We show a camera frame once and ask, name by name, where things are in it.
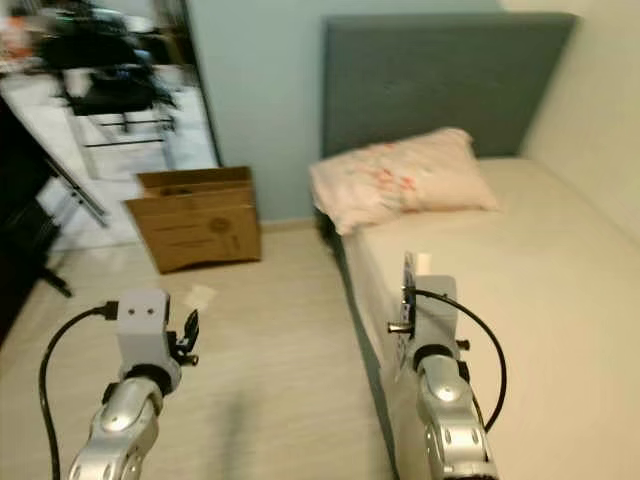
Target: light wood floor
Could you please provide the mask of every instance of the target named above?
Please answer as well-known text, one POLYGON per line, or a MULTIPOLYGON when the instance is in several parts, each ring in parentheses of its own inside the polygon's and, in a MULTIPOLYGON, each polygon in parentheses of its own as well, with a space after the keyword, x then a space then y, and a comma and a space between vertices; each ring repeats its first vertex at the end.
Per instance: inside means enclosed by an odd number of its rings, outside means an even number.
MULTIPOLYGON (((200 364, 165 399, 142 478, 391 478, 332 259, 311 229, 267 233, 263 246, 259 263, 162 277, 139 244, 69 253, 60 273, 75 296, 38 284, 0 350, 0 478, 49 476, 36 383, 51 335, 72 315, 147 286, 170 293, 174 328, 194 292, 211 298, 200 316, 200 364)), ((114 328, 85 320, 50 364, 65 475, 116 377, 114 328)))

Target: beige bed sheet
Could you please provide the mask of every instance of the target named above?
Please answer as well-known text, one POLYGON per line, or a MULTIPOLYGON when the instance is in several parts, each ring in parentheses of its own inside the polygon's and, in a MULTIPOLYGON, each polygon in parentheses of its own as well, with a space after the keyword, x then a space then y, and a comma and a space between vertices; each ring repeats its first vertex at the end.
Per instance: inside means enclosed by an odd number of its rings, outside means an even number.
MULTIPOLYGON (((365 329, 381 363, 402 480, 429 478, 415 379, 398 372, 386 322, 399 315, 405 251, 432 256, 459 300, 494 329, 509 367, 489 434, 503 479, 637 478, 640 447, 640 247, 537 163, 481 162, 503 211, 421 213, 345 237, 365 329)), ((471 340, 471 380, 488 417, 498 363, 471 340)))

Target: brown cardboard box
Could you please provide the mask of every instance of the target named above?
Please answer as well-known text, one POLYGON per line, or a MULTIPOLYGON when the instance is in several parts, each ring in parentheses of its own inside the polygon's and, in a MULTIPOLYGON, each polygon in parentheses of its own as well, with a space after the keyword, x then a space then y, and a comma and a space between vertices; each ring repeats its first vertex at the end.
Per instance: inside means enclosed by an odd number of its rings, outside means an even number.
POLYGON ((248 167, 142 173, 126 201, 161 273, 202 262, 260 259, 248 167))

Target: gray headboard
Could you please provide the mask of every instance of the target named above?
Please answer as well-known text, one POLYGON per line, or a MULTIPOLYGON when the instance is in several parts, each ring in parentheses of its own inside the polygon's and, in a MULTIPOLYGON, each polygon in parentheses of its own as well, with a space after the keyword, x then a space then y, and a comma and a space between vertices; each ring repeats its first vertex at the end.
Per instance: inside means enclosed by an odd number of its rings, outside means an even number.
POLYGON ((576 17, 563 13, 326 20, 323 156, 460 127, 479 157, 520 145, 576 17))

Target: chair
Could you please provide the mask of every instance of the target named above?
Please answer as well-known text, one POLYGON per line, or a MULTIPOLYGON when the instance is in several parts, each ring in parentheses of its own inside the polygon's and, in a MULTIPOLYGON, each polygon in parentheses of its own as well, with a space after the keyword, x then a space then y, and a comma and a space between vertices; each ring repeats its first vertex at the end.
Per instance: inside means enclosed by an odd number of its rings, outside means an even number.
POLYGON ((62 35, 47 39, 41 51, 47 67, 59 82, 62 96, 68 102, 72 115, 68 115, 67 119, 89 177, 99 178, 89 149, 138 143, 161 142, 167 168, 175 169, 166 134, 167 129, 175 130, 175 123, 164 108, 167 99, 160 101, 152 69, 123 37, 98 32, 62 35), (71 95, 67 85, 66 71, 76 68, 94 70, 90 74, 91 85, 82 96, 71 95), (152 119, 132 121, 127 118, 128 113, 146 110, 151 112, 152 119), (105 114, 118 114, 122 121, 104 123, 92 118, 105 114), (106 141, 86 143, 80 122, 75 117, 87 117, 106 141), (107 128, 121 126, 127 133, 130 125, 140 123, 155 124, 158 136, 123 141, 118 140, 107 128))

